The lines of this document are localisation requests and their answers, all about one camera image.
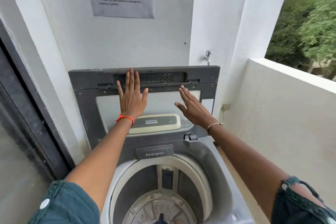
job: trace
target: washing machine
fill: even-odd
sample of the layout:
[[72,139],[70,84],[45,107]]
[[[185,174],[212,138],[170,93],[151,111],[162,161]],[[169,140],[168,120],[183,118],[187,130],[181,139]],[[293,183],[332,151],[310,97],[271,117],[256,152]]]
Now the washing machine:
[[[100,223],[254,223],[212,138],[174,105],[184,85],[212,113],[220,68],[134,70],[148,104],[126,137]],[[127,71],[69,72],[91,148],[120,114],[117,80],[125,85]]]

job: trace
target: left hand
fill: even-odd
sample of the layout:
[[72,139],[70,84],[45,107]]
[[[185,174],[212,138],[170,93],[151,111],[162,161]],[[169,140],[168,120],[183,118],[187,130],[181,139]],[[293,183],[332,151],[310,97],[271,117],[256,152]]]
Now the left hand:
[[121,88],[120,82],[117,81],[119,98],[120,98],[120,110],[123,116],[131,117],[136,120],[144,112],[147,105],[148,88],[140,93],[140,79],[138,72],[133,73],[133,69],[130,69],[126,73],[126,86],[125,93]]

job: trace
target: tree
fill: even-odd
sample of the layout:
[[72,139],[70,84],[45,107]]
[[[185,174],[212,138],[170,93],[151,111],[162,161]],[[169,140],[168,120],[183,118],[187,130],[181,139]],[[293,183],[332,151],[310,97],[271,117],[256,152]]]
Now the tree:
[[292,67],[309,62],[300,46],[298,30],[315,9],[316,1],[284,1],[266,52],[267,59]]
[[336,0],[317,0],[307,20],[298,31],[306,57],[323,62],[336,60]]

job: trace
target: white parapet wall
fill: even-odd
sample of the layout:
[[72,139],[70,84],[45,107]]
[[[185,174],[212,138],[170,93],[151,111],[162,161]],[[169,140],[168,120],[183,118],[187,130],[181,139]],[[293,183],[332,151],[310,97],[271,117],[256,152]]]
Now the white parapet wall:
[[336,82],[267,59],[248,62],[226,126],[336,208]]

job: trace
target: floor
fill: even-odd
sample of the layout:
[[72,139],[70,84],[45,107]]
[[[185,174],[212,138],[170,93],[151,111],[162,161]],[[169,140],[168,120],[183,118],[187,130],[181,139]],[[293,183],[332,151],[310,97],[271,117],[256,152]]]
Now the floor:
[[256,224],[269,224],[269,221],[267,220],[266,216],[264,215],[263,211],[257,204],[257,201],[252,196],[249,189],[246,187],[243,180],[238,175],[237,171],[234,169],[228,158],[226,157],[225,153],[221,150],[221,148],[217,148],[218,152],[220,153],[225,165],[229,169],[234,181],[236,182],[241,194],[243,195],[245,202],[250,209],[250,212],[254,218],[254,221]]

